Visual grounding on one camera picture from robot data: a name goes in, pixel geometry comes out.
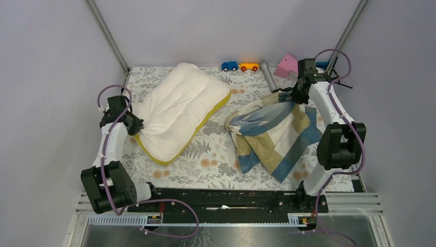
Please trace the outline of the white textured pillow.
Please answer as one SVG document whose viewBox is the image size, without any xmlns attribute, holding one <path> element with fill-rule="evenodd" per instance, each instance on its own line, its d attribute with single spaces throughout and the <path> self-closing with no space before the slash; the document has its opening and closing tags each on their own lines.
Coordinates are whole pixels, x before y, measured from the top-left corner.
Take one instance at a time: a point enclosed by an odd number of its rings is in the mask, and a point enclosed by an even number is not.
<svg viewBox="0 0 436 247">
<path fill-rule="evenodd" d="M 151 160 L 166 166 L 230 97 L 227 83 L 194 64 L 180 63 L 142 101 L 133 102 L 133 114 L 143 120 L 134 139 Z"/>
</svg>

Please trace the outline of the plaid blue beige pillowcase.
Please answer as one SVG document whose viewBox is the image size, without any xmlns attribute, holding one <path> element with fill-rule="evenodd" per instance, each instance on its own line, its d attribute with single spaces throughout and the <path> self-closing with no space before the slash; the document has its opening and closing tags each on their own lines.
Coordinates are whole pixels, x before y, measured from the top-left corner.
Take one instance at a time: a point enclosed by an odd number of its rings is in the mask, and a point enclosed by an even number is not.
<svg viewBox="0 0 436 247">
<path fill-rule="evenodd" d="M 317 109 L 294 103 L 285 92 L 267 95 L 238 109 L 224 126 L 236 146 L 241 171 L 248 173 L 261 163 L 280 183 L 307 147 L 322 137 Z"/>
</svg>

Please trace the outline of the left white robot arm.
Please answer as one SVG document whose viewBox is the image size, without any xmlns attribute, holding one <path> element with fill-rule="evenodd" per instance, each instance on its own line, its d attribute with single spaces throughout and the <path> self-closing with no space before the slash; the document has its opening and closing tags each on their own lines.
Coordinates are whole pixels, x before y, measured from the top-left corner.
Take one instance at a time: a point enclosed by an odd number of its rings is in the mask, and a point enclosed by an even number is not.
<svg viewBox="0 0 436 247">
<path fill-rule="evenodd" d="M 154 211 L 160 199 L 151 185 L 136 187 L 121 162 L 125 140 L 139 132 L 143 121 L 132 113 L 126 96 L 113 96 L 107 102 L 99 123 L 102 140 L 98 155 L 80 175 L 91 207 L 102 214 L 139 202 L 146 211 Z"/>
</svg>

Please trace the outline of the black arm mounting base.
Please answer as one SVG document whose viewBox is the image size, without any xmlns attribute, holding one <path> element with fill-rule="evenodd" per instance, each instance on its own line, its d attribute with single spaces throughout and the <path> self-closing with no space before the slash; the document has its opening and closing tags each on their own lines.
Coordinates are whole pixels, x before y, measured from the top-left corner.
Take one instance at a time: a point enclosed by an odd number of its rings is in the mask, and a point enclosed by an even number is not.
<svg viewBox="0 0 436 247">
<path fill-rule="evenodd" d="M 157 213 L 171 223 L 199 222 L 284 222 L 287 215 L 328 213 L 326 197 L 307 196 L 297 191 L 216 190 L 156 188 L 154 202 L 128 209 L 132 213 Z"/>
</svg>

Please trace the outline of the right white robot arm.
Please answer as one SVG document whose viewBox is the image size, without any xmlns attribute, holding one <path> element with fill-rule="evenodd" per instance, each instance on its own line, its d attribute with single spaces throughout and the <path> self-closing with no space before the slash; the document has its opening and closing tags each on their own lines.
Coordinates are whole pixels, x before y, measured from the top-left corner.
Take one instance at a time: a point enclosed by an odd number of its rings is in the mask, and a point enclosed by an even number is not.
<svg viewBox="0 0 436 247">
<path fill-rule="evenodd" d="M 325 190 L 334 175 L 348 175 L 352 165 L 364 162 L 367 129 L 345 111 L 331 77 L 317 70 L 314 58 L 298 61 L 298 80 L 290 97 L 298 104 L 312 101 L 325 126 L 317 147 L 318 163 L 300 186 L 304 192 L 295 197 L 296 208 L 307 212 L 315 206 L 314 196 Z"/>
</svg>

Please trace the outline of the pink wedge block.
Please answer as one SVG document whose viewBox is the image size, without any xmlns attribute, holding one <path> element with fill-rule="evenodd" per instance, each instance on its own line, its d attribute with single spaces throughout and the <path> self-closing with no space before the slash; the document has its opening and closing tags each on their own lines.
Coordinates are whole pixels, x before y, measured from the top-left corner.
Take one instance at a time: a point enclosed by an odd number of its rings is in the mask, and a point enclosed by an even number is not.
<svg viewBox="0 0 436 247">
<path fill-rule="evenodd" d="M 290 54 L 285 54 L 277 65 L 274 75 L 283 79 L 298 78 L 298 61 Z"/>
</svg>

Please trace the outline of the grey microphone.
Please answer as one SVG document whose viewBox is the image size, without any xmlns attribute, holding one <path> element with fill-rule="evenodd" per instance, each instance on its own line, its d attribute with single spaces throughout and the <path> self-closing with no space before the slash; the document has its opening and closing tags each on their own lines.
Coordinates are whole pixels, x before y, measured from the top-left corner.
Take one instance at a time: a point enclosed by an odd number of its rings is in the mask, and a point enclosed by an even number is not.
<svg viewBox="0 0 436 247">
<path fill-rule="evenodd" d="M 273 79 L 273 76 L 269 70 L 269 65 L 267 62 L 261 62 L 260 63 L 260 70 L 266 80 L 266 83 L 270 89 L 271 92 L 276 91 L 277 90 L 277 86 L 275 84 L 275 81 Z"/>
</svg>

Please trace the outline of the blue block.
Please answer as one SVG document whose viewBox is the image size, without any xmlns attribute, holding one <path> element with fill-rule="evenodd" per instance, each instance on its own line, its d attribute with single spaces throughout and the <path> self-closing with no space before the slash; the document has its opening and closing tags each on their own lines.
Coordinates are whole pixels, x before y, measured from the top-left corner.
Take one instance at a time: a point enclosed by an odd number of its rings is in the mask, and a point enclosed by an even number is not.
<svg viewBox="0 0 436 247">
<path fill-rule="evenodd" d="M 316 62 L 316 67 L 322 70 L 326 70 L 329 65 L 329 62 Z"/>
</svg>

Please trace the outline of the orange toy car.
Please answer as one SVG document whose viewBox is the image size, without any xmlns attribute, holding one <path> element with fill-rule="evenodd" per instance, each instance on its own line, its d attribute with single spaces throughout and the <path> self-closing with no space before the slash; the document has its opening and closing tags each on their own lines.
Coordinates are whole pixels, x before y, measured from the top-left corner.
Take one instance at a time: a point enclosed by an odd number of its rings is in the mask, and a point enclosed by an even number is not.
<svg viewBox="0 0 436 247">
<path fill-rule="evenodd" d="M 260 65 L 258 63 L 240 63 L 239 68 L 241 71 L 245 72 L 247 70 L 257 71 Z"/>
</svg>

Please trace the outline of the blue toy car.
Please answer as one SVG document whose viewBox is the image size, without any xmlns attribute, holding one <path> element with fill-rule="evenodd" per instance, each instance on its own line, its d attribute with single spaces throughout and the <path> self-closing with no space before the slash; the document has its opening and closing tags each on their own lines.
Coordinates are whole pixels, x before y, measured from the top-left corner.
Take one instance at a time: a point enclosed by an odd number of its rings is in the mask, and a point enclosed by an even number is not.
<svg viewBox="0 0 436 247">
<path fill-rule="evenodd" d="M 237 71 L 239 69 L 239 64 L 235 61 L 223 62 L 221 65 L 221 70 L 227 71 Z"/>
</svg>

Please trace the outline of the floral patterned table cloth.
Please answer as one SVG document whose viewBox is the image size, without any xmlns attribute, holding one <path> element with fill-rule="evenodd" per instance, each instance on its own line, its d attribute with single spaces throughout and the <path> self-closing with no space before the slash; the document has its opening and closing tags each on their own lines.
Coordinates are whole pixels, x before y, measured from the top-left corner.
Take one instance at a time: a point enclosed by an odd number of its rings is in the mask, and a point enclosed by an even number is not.
<svg viewBox="0 0 436 247">
<path fill-rule="evenodd" d="M 295 190 L 317 164 L 316 145 L 306 147 L 285 180 L 279 182 L 262 164 L 243 173 L 231 134 L 224 128 L 225 120 L 236 110 L 270 94 L 263 74 L 260 71 L 224 72 L 220 67 L 203 67 L 203 71 L 230 86 L 229 101 L 167 166 L 153 162 L 132 137 L 127 138 L 122 164 L 136 187 L 151 182 L 157 187 L 171 188 Z"/>
</svg>

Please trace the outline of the right aluminium frame post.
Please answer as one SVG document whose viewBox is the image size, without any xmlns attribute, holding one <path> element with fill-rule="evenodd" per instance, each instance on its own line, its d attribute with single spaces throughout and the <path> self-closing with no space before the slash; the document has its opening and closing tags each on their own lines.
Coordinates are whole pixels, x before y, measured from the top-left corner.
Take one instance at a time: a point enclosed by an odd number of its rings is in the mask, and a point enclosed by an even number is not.
<svg viewBox="0 0 436 247">
<path fill-rule="evenodd" d="M 361 16 L 362 12 L 364 11 L 367 3 L 369 0 L 360 0 L 358 2 L 357 7 L 355 8 L 351 18 L 349 19 L 340 39 L 338 40 L 335 50 L 342 50 L 345 42 L 347 41 L 349 35 L 351 34 L 354 26 L 356 25 L 357 21 L 359 20 L 359 17 Z"/>
</svg>

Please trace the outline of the aluminium frame post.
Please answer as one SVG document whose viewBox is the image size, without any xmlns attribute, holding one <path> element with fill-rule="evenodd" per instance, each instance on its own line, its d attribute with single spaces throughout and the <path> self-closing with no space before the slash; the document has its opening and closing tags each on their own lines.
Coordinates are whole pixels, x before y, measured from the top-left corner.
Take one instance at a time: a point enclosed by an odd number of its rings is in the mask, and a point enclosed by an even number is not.
<svg viewBox="0 0 436 247">
<path fill-rule="evenodd" d="M 349 19 L 340 39 L 338 40 L 335 50 L 342 50 L 345 42 L 347 41 L 349 35 L 351 34 L 354 26 L 356 25 L 357 21 L 359 20 L 359 17 L 361 16 L 362 12 L 364 11 L 367 3 L 369 0 L 360 0 L 358 2 L 357 7 L 355 8 L 351 18 Z"/>
<path fill-rule="evenodd" d="M 125 74 L 128 74 L 130 71 L 130 67 L 128 63 L 126 62 L 114 36 L 112 35 L 97 3 L 95 0 L 85 0 L 85 3 L 88 5 L 88 8 L 95 19 L 97 26 L 99 27 L 100 31 L 103 34 L 103 37 L 105 38 L 109 48 L 111 49 L 112 53 L 114 54 L 117 62 L 121 66 L 122 70 Z"/>
</svg>

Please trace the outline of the left aluminium frame post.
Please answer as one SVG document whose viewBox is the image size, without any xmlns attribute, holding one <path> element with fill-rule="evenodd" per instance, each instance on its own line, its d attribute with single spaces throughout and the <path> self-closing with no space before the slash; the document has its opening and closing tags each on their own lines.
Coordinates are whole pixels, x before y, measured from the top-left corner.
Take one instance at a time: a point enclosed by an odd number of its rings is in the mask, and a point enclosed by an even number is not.
<svg viewBox="0 0 436 247">
<path fill-rule="evenodd" d="M 103 34 L 103 37 L 105 38 L 109 48 L 111 49 L 112 53 L 114 54 L 117 62 L 121 66 L 122 70 L 125 74 L 128 74 L 130 71 L 130 67 L 128 63 L 126 62 L 114 36 L 112 35 L 97 3 L 95 0 L 85 0 L 85 3 L 88 5 L 88 8 L 95 19 L 97 26 L 99 27 L 100 31 Z"/>
</svg>

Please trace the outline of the aluminium rail front frame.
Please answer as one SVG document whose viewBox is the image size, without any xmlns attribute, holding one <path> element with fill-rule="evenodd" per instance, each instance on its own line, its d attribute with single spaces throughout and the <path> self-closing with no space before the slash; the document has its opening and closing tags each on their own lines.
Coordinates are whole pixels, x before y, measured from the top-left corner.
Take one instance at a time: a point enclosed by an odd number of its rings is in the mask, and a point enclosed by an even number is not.
<svg viewBox="0 0 436 247">
<path fill-rule="evenodd" d="M 329 212 L 346 215 L 363 213 L 367 215 L 383 215 L 383 207 L 376 193 L 369 192 L 327 192 L 325 194 Z"/>
</svg>

